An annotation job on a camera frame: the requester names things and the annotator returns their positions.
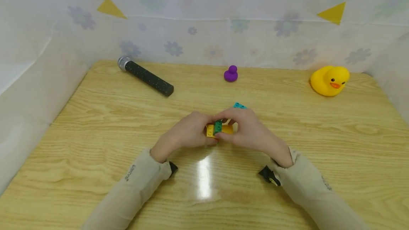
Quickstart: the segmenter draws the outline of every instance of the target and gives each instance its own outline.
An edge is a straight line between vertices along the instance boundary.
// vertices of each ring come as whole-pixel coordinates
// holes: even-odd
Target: purple duck figurine
[[[239,75],[237,74],[237,67],[234,65],[229,66],[229,69],[224,72],[224,80],[228,82],[234,82]]]

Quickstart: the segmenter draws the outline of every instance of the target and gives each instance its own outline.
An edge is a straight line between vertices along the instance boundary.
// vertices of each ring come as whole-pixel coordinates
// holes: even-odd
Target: person's right hand
[[[229,125],[235,122],[239,125],[234,134],[216,133],[215,137],[231,142],[232,144],[255,149],[269,155],[283,168],[293,165],[290,149],[285,141],[275,136],[264,126],[251,109],[228,108],[213,116],[213,121],[223,120]]]

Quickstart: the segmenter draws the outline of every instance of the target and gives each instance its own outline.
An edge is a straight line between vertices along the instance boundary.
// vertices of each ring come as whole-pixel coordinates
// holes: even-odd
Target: wood grain
[[[317,95],[311,72],[141,63],[175,86],[163,97],[115,61],[99,61],[0,198],[0,229],[78,229],[129,164],[193,110],[238,101],[302,151],[374,230],[409,229],[409,129],[372,77],[352,74],[338,96]],[[221,142],[181,149],[130,229],[315,229],[258,171],[268,158]]]

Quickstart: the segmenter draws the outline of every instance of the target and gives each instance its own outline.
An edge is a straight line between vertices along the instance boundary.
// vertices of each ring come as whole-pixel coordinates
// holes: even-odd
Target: rubber duck
[[[312,88],[324,96],[335,96],[349,80],[349,71],[342,66],[325,66],[315,71],[311,78]]]

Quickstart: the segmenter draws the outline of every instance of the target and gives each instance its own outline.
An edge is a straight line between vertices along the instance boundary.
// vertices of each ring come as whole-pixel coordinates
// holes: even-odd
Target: yellow triangle
[[[127,19],[121,10],[111,0],[105,0],[97,9],[98,12],[113,15],[115,17]]]
[[[345,3],[342,2],[339,5],[331,7],[323,12],[318,13],[317,15],[325,20],[328,20],[336,25],[341,24],[342,14],[344,14]]]

